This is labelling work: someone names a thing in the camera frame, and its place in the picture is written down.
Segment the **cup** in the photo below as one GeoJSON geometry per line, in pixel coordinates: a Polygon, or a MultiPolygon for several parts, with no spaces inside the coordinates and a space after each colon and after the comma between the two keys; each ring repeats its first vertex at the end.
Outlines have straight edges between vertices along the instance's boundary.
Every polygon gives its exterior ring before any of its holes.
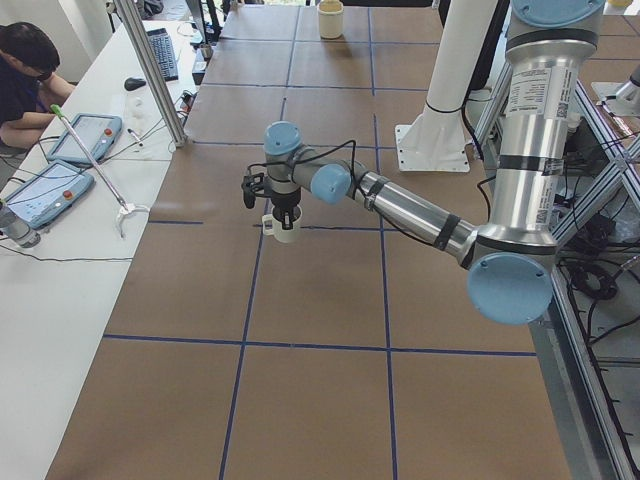
{"type": "Polygon", "coordinates": [[[293,209],[293,225],[290,230],[282,228],[281,211],[273,209],[269,215],[262,216],[262,233],[265,235],[273,235],[276,240],[282,243],[293,243],[300,236],[300,218],[302,210],[300,207],[293,209]]]}
{"type": "Polygon", "coordinates": [[[339,0],[322,0],[318,4],[318,30],[322,38],[338,38],[342,35],[344,7],[339,0]]]}

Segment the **computer mouse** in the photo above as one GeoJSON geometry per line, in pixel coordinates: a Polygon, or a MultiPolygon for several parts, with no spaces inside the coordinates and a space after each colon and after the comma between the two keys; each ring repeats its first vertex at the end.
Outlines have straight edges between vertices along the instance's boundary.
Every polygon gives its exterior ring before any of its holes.
{"type": "Polygon", "coordinates": [[[137,88],[144,87],[147,81],[144,78],[129,77],[124,81],[124,89],[127,92],[132,92],[137,88]]]}

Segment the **label sticker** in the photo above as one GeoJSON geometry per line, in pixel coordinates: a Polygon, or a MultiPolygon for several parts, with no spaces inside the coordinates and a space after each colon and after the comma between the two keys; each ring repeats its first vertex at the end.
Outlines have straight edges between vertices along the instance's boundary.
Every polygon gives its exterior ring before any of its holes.
{"type": "Polygon", "coordinates": [[[565,67],[553,67],[552,70],[544,118],[566,120],[569,115],[569,102],[575,87],[577,71],[565,67]]]}
{"type": "Polygon", "coordinates": [[[566,67],[515,71],[511,78],[507,117],[544,115],[546,120],[566,120],[577,78],[566,67]]]}
{"type": "Polygon", "coordinates": [[[549,225],[551,221],[557,183],[558,177],[545,177],[542,195],[540,196],[540,205],[538,206],[538,213],[536,214],[537,227],[549,225]]]}
{"type": "Polygon", "coordinates": [[[513,115],[542,115],[547,103],[551,68],[537,68],[514,72],[507,104],[507,117],[513,115]]]}

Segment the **black hair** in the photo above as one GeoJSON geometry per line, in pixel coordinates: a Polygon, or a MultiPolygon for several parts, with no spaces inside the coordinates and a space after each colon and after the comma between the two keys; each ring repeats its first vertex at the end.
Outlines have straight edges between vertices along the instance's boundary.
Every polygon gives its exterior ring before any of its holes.
{"type": "Polygon", "coordinates": [[[0,50],[36,70],[53,72],[60,65],[58,50],[51,39],[28,22],[12,23],[0,28],[0,50]]]}

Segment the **brown table surface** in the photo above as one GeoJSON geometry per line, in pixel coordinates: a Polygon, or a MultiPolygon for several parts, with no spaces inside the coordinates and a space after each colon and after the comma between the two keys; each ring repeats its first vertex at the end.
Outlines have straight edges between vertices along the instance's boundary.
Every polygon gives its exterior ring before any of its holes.
{"type": "MultiPolygon", "coordinates": [[[[480,163],[396,166],[437,13],[344,21],[320,41],[313,8],[229,17],[49,480],[570,477],[528,329],[481,317],[452,258],[347,200],[305,193],[291,245],[261,235],[264,202],[242,204],[265,127],[289,120],[318,150],[356,139],[371,169],[484,221],[480,163]]],[[[640,42],[625,20],[606,27],[605,46],[640,42]]]]}

